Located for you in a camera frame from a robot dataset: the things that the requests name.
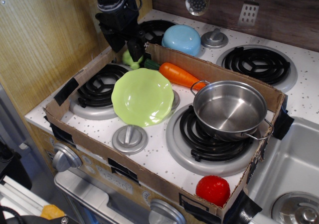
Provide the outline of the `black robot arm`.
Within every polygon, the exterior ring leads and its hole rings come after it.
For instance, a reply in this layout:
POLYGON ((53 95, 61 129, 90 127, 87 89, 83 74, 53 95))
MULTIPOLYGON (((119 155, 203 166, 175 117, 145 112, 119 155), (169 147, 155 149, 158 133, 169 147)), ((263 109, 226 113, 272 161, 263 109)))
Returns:
POLYGON ((135 62, 145 53, 145 32, 138 24, 142 5, 142 0, 97 0, 99 12, 95 15, 111 48, 119 52, 127 45, 135 62))

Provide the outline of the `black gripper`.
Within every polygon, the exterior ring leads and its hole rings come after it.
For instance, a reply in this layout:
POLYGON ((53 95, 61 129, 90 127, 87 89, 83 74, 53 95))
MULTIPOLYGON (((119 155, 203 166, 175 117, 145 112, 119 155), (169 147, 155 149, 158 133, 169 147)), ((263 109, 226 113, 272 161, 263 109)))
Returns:
POLYGON ((99 12, 95 15, 99 27, 115 52, 119 52, 127 41, 129 54, 137 62, 145 53, 145 32, 138 24, 139 11, 125 6, 118 10, 99 12))

